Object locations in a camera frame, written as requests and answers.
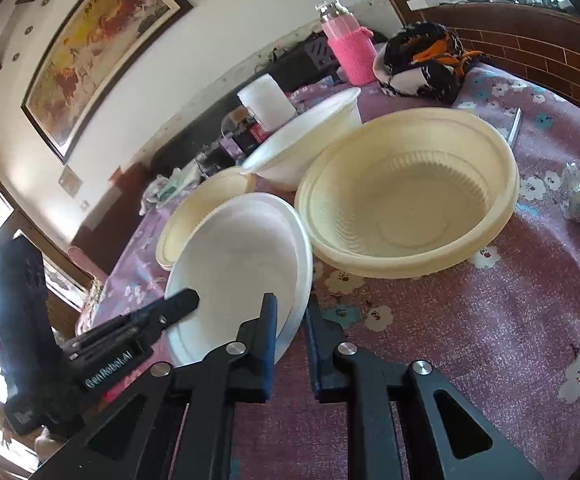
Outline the white plastic plate bowl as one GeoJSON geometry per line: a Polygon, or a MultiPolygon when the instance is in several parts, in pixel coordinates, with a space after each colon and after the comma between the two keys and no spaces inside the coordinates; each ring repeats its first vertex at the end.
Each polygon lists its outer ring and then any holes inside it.
{"type": "Polygon", "coordinates": [[[199,305],[166,331],[177,366],[202,360],[257,318],[263,296],[277,299],[275,361],[296,336],[313,281],[310,240],[296,210],[268,193],[239,195],[192,232],[168,277],[165,296],[185,288],[199,305]]]}

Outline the cream plastic bowl front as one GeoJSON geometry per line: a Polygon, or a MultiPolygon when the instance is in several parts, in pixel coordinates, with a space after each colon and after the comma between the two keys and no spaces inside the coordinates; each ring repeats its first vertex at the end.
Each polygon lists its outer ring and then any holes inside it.
{"type": "Polygon", "coordinates": [[[224,169],[197,186],[174,210],[156,243],[156,262],[171,271],[194,229],[217,207],[232,198],[253,192],[254,174],[239,167],[224,169]]]}

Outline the cream plastic bowl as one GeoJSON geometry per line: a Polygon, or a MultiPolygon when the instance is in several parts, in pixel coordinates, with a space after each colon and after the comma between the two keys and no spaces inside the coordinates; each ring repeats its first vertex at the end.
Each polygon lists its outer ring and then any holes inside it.
{"type": "Polygon", "coordinates": [[[194,229],[217,207],[232,198],[253,192],[254,174],[239,167],[224,169],[197,186],[174,210],[156,243],[156,262],[171,271],[194,229]]]}
{"type": "Polygon", "coordinates": [[[519,181],[511,148],[488,122],[424,107],[330,145],[294,206],[323,262],[363,278],[418,278],[490,244],[514,213],[519,181]]]}

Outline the white cloth gloves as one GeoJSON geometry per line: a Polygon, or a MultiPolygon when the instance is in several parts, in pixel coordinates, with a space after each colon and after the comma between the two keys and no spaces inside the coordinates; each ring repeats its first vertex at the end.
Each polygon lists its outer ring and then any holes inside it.
{"type": "Polygon", "coordinates": [[[201,172],[197,165],[175,168],[169,177],[158,174],[142,193],[139,214],[143,217],[151,209],[159,209],[200,182],[201,172]]]}

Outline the purple floral tablecloth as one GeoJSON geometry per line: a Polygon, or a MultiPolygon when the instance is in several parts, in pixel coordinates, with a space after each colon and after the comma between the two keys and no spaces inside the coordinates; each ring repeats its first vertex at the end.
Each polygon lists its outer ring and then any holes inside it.
{"type": "MultiPolygon", "coordinates": [[[[580,162],[580,105],[489,65],[470,70],[453,107],[501,134],[522,110],[520,195],[503,232],[422,278],[370,280],[315,259],[313,283],[350,339],[387,361],[428,360],[545,479],[569,479],[580,464],[580,223],[564,215],[561,177],[580,162]]],[[[78,334],[163,295],[156,241],[185,197],[149,210],[78,334]]],[[[299,334],[275,366],[272,402],[238,406],[232,478],[346,479],[345,408],[314,399],[306,354],[299,334]]]]}

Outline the white plastic jar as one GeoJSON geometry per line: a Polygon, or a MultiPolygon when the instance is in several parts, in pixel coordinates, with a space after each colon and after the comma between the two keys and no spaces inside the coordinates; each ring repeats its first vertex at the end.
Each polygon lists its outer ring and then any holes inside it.
{"type": "Polygon", "coordinates": [[[276,131],[296,117],[296,109],[269,74],[247,84],[237,96],[264,131],[276,131]]]}

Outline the candy wrapper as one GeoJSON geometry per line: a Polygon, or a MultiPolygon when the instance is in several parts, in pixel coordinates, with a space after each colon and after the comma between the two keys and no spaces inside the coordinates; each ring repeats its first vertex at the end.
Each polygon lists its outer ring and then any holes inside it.
{"type": "Polygon", "coordinates": [[[564,185],[564,218],[580,223],[580,170],[575,162],[564,165],[561,181],[564,185]]]}

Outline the framed horse painting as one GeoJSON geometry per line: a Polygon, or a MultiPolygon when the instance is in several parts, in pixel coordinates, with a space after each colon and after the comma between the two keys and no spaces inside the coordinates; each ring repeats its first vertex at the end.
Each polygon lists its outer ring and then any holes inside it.
{"type": "Polygon", "coordinates": [[[128,68],[179,18],[189,0],[78,0],[52,37],[21,110],[60,162],[128,68]]]}

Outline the black sofa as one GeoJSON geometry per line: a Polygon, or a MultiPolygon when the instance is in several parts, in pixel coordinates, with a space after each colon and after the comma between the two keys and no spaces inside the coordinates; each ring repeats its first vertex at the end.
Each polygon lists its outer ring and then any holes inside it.
{"type": "Polygon", "coordinates": [[[148,148],[148,174],[167,177],[201,154],[211,166],[235,165],[255,150],[262,136],[252,130],[251,119],[230,117],[241,106],[238,92],[242,88],[269,74],[284,93],[290,94],[334,75],[338,68],[322,32],[311,32],[288,46],[251,56],[184,105],[160,129],[148,148]]]}

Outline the silver pen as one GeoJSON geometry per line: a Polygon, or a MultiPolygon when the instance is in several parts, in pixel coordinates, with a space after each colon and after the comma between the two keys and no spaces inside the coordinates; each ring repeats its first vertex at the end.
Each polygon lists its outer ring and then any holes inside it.
{"type": "Polygon", "coordinates": [[[516,142],[522,121],[522,109],[517,108],[514,112],[514,120],[507,134],[507,143],[512,148],[516,142]]]}

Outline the pink water bottle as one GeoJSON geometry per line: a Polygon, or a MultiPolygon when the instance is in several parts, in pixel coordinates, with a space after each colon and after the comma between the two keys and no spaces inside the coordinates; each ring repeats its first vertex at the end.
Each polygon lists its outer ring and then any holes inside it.
{"type": "Polygon", "coordinates": [[[328,46],[340,63],[348,81],[360,87],[376,77],[374,66],[377,51],[372,43],[372,32],[362,26],[339,0],[324,0],[316,4],[322,31],[328,46]]]}

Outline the black orange patterned cloth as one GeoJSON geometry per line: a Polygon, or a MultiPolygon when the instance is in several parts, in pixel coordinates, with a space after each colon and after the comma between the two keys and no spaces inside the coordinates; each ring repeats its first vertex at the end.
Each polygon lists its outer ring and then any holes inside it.
{"type": "Polygon", "coordinates": [[[456,32],[433,22],[406,25],[378,51],[372,71],[387,96],[452,105],[469,70],[487,59],[469,50],[456,32]]]}

